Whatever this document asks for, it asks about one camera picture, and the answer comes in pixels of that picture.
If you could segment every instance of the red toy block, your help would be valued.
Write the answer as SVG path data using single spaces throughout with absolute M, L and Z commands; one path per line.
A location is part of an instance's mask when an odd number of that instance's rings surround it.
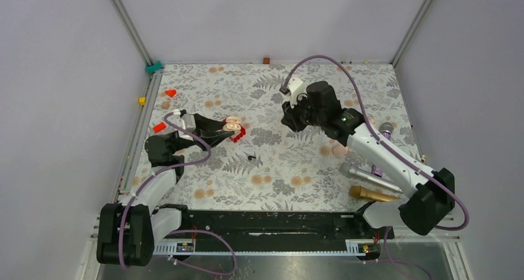
M 166 90 L 166 95 L 170 96 L 171 98 L 174 97 L 177 94 L 177 90 Z
M 167 127 L 166 124 L 164 122 L 161 122 L 161 123 L 159 123 L 159 124 L 157 124 L 156 126 L 153 127 L 154 133 L 158 134 L 158 132 L 162 131 L 166 127 Z

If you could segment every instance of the metal frame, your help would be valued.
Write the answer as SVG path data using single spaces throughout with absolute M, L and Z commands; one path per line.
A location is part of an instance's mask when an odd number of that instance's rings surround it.
M 125 30 L 127 30 L 127 33 L 129 33 L 129 37 L 131 37 L 131 40 L 133 41 L 133 44 L 138 50 L 138 53 L 140 54 L 140 57 L 144 61 L 144 64 L 146 66 L 152 66 L 153 60 L 149 54 L 149 52 L 146 49 L 146 46 L 144 45 L 144 42 L 142 42 L 142 39 L 140 38 L 140 35 L 137 32 L 137 28 L 135 28 L 135 25 L 131 21 L 131 18 L 129 17 L 129 14 L 127 13 L 124 3 L 122 3 L 122 0 L 110 0 L 113 4 L 113 7 L 115 8 L 115 11 L 118 13 L 118 16 L 120 17 L 120 20 L 122 21 L 122 24 L 125 27 Z
M 117 11 L 122 24 L 124 25 L 125 29 L 127 30 L 128 34 L 130 35 L 138 53 L 140 54 L 141 58 L 143 59 L 144 63 L 147 66 L 153 65 L 153 60 L 147 51 L 144 43 L 142 42 L 142 39 L 140 38 L 140 35 L 137 32 L 137 29 L 135 28 L 133 22 L 131 21 L 131 18 L 129 17 L 123 3 L 121 0 L 111 0 L 111 2 L 114 5 L 115 10 Z M 404 36 L 398 50 L 396 51 L 393 59 L 390 61 L 390 63 L 393 65 L 393 68 L 395 68 L 399 61 L 402 58 L 402 55 L 404 54 L 409 42 L 412 40 L 413 35 L 415 34 L 416 30 L 418 29 L 421 21 L 423 20 L 424 16 L 426 15 L 429 6 L 433 0 L 424 0 L 421 7 L 419 8 L 415 18 L 413 19 L 413 22 L 411 23 L 411 26 L 408 29 L 408 32 Z M 128 191 L 127 184 L 129 183 L 130 178 L 132 178 L 132 174 L 134 173 L 134 170 L 136 170 L 139 154 L 137 154 L 137 150 L 141 150 L 141 147 L 143 145 L 143 141 L 145 140 L 145 133 L 148 128 L 149 118 L 151 117 L 151 113 L 153 111 L 154 102 L 156 99 L 156 94 L 158 92 L 158 88 L 160 86 L 162 73 L 157 72 L 153 74 L 150 83 L 148 84 L 147 88 L 144 91 L 145 97 L 146 97 L 146 105 L 144 107 L 140 107 L 140 109 L 137 112 L 137 118 L 135 119 L 135 125 L 133 130 L 133 136 L 129 141 L 128 147 L 127 147 L 127 154 L 124 158 L 124 161 L 122 163 L 120 172 L 121 174 L 119 177 L 121 178 L 115 187 L 115 191 L 112 195 L 112 198 L 114 200 L 120 200 L 123 198 L 122 193 L 126 193 Z M 453 222 L 454 219 L 452 216 L 447 216 L 444 220 L 446 222 Z M 95 226 L 93 228 L 93 232 L 91 233 L 91 237 L 89 241 L 87 242 L 87 246 L 84 252 L 84 255 L 82 257 L 82 264 L 80 266 L 80 269 L 78 271 L 78 277 L 79 280 L 96 280 L 100 271 L 101 265 L 96 260 L 96 238 L 98 235 L 98 218 L 95 221 Z M 420 236 L 418 234 L 415 234 L 410 229 L 402 228 L 402 227 L 396 227 L 395 228 L 395 234 L 396 238 L 390 240 L 391 243 L 401 243 L 401 242 L 419 242 L 419 243 L 425 243 L 425 242 L 440 242 L 444 248 L 444 251 L 446 253 L 446 257 L 449 262 L 450 269 L 452 271 L 454 279 L 473 279 L 471 270 L 469 267 L 468 262 L 466 261 L 464 251 L 462 248 L 462 243 L 460 242 L 460 237 L 457 235 L 449 235 L 445 231 L 440 230 L 434 230 L 427 236 Z M 169 239 L 164 239 L 162 241 L 163 244 L 169 242 Z M 371 243 L 370 240 L 351 240 L 349 242 L 351 243 Z
M 422 2 L 422 5 L 420 6 L 418 12 L 416 13 L 415 19 L 413 19 L 413 22 L 411 23 L 408 29 L 408 32 L 404 36 L 404 39 L 402 39 L 402 42 L 400 43 L 400 46 L 397 49 L 397 52 L 393 56 L 393 59 L 391 59 L 390 64 L 393 65 L 393 68 L 396 68 L 397 65 L 399 64 L 399 61 L 402 58 L 402 55 L 404 54 L 407 46 L 409 45 L 411 39 L 413 38 L 413 35 L 415 34 L 416 30 L 418 29 L 420 22 L 424 19 L 424 16 L 426 15 L 431 3 L 433 3 L 433 0 L 424 0 Z
M 134 172 L 138 166 L 138 160 L 140 159 L 140 152 L 145 141 L 145 135 L 149 126 L 149 119 L 153 113 L 153 106 L 160 87 L 160 81 L 162 80 L 162 70 L 159 70 L 153 74 L 151 82 L 148 85 L 148 89 L 145 94 L 146 104 L 140 108 L 138 113 L 137 123 L 134 127 L 133 137 L 130 141 L 129 150 L 124 159 L 124 167 L 122 169 L 122 182 L 119 184 L 119 192 L 123 193 L 129 191 L 127 187 L 130 180 L 134 178 Z
M 452 216 L 446 216 L 444 221 L 453 223 L 454 218 Z M 83 256 L 82 268 L 78 274 L 78 280 L 97 280 L 101 265 L 96 261 L 96 233 L 98 232 L 98 225 L 93 229 L 93 235 L 88 242 L 85 254 Z M 171 242 L 177 242 L 180 239 L 164 239 L 160 241 L 158 245 L 169 245 Z M 372 240 L 358 239 L 358 240 L 346 240 L 349 247 L 355 244 L 373 243 Z M 396 227 L 395 228 L 395 239 L 388 240 L 390 244 L 401 244 L 401 243 L 430 243 L 439 242 L 446 254 L 446 258 L 450 267 L 450 270 L 455 280 L 472 280 L 473 276 L 471 269 L 466 260 L 460 237 L 457 235 L 449 235 L 448 232 L 435 229 L 426 236 L 420 236 L 412 232 L 407 227 Z M 254 255 L 254 256 L 351 256 L 347 253 L 329 253 L 329 252 L 275 252 L 275 253 L 264 253 L 264 254 L 250 254 L 247 252 L 239 252 L 239 255 Z M 201 252 L 199 255 L 224 255 L 230 256 L 229 252 L 214 252 L 206 253 Z

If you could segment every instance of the pink object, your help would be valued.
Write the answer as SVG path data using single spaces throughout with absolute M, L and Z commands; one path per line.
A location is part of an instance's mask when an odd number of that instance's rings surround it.
M 240 124 L 240 130 L 239 130 L 239 134 L 237 134 L 236 136 L 234 137 L 229 137 L 231 139 L 231 141 L 233 141 L 233 143 L 237 143 L 238 140 L 240 140 L 240 138 L 244 137 L 245 135 L 245 129 L 244 127 Z
M 338 144 L 337 146 L 333 147 L 333 155 L 336 158 L 343 158 L 349 151 L 349 148 L 344 147 L 341 144 Z

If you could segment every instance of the patterned table surface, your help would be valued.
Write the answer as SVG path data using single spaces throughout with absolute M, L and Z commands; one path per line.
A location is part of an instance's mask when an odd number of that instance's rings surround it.
M 292 64 L 166 65 L 154 103 L 152 127 L 172 109 L 198 112 L 222 120 L 242 117 L 247 134 L 237 143 L 229 139 L 213 148 L 211 158 L 185 168 L 180 182 L 161 203 L 186 204 L 196 210 L 354 211 L 365 202 L 349 196 L 351 185 L 377 190 L 364 181 L 339 174 L 343 162 L 370 171 L 371 163 L 350 151 L 345 159 L 332 155 L 337 142 L 308 127 L 294 133 L 280 123 L 284 97 L 278 92 Z M 404 101 L 391 65 L 346 66 L 357 82 L 375 126 L 393 123 L 392 142 L 418 158 Z M 340 102 L 359 109 L 356 94 L 340 69 L 328 64 L 307 64 L 296 71 L 306 83 L 325 80 Z M 165 90 L 176 89 L 170 98 Z M 164 129 L 161 133 L 173 131 Z M 186 161 L 204 157 L 193 146 L 180 151 Z M 248 155 L 256 156 L 249 161 Z M 144 149 L 133 181 L 133 190 L 150 174 Z

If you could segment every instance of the white wall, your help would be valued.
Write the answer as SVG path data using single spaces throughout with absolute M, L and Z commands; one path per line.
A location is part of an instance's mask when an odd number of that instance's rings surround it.
M 423 0 L 122 0 L 154 59 L 389 62 Z
M 109 0 L 0 0 L 0 279 L 73 279 L 146 85 Z
M 521 279 L 524 2 L 435 0 L 397 68 L 412 124 L 471 213 L 475 279 Z

